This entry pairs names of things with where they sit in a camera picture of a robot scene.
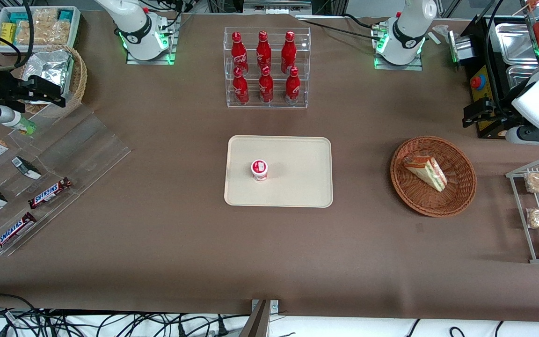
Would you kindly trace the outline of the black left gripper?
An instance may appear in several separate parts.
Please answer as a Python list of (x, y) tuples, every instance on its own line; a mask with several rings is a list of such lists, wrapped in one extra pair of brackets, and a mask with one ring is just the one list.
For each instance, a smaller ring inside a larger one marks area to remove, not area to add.
[(473, 102), (473, 104), (467, 105), (463, 108), (463, 113), (463, 128), (468, 128), (479, 122), (493, 122), (499, 120), (499, 116), (495, 111), (495, 106), (488, 97), (480, 98)]

